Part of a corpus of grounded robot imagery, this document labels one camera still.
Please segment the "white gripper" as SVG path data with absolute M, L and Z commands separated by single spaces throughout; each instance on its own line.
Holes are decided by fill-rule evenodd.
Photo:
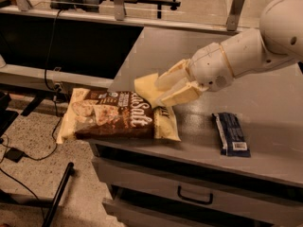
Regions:
M 166 107 L 188 103 L 198 99 L 207 90 L 220 91 L 233 80 L 233 70 L 223 47 L 212 43 L 199 49 L 190 61 L 180 60 L 158 77 L 155 87 L 166 92 L 156 102 Z

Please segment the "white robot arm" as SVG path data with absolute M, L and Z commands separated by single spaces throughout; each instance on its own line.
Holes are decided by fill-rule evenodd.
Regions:
M 234 79 L 303 61 L 303 0 L 273 0 L 259 26 L 209 44 L 162 74 L 154 83 L 159 106 L 174 106 L 217 92 Z

